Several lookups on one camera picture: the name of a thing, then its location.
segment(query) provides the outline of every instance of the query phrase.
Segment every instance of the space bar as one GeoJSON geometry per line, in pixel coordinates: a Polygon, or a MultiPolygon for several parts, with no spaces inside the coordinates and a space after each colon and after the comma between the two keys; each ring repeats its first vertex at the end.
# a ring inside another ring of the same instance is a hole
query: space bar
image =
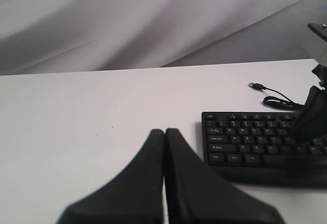
{"type": "Polygon", "coordinates": [[[265,155],[264,166],[273,168],[327,169],[326,156],[271,156],[265,155]]]}

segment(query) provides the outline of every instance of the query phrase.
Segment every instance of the black cable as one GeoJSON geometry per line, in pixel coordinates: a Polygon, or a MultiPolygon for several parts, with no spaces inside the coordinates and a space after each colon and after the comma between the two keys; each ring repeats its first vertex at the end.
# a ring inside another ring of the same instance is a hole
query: black cable
{"type": "Polygon", "coordinates": [[[267,88],[266,86],[263,86],[262,84],[250,83],[249,86],[252,89],[259,90],[259,91],[270,90],[270,91],[276,92],[277,94],[279,94],[282,97],[284,97],[285,99],[287,99],[287,100],[283,100],[283,99],[280,99],[275,96],[267,96],[264,98],[263,103],[268,107],[284,109],[284,110],[300,110],[304,107],[304,105],[295,103],[294,101],[292,101],[287,96],[280,93],[279,91],[267,88]]]}

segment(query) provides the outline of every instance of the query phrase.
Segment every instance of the black keyboard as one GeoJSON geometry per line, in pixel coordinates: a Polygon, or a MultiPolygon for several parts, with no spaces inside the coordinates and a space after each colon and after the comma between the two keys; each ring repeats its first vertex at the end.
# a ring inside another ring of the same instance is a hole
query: black keyboard
{"type": "Polygon", "coordinates": [[[295,113],[203,112],[204,161],[227,180],[327,187],[327,137],[298,143],[295,113]]]}

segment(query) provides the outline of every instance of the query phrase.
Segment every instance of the white table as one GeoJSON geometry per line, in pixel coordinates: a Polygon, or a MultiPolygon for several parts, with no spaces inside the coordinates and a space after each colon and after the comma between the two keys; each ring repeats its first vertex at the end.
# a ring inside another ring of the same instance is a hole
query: white table
{"type": "MultiPolygon", "coordinates": [[[[202,156],[202,111],[274,111],[250,82],[304,103],[314,60],[0,77],[0,223],[55,223],[111,180],[152,128],[202,156]]],[[[240,186],[287,224],[325,223],[327,191],[240,186]]]]}

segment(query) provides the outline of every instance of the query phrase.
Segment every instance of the white fabric backdrop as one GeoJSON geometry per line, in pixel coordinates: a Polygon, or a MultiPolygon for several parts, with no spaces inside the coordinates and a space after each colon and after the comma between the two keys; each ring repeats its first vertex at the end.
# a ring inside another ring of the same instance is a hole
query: white fabric backdrop
{"type": "Polygon", "coordinates": [[[0,74],[159,67],[300,0],[0,0],[0,74]]]}

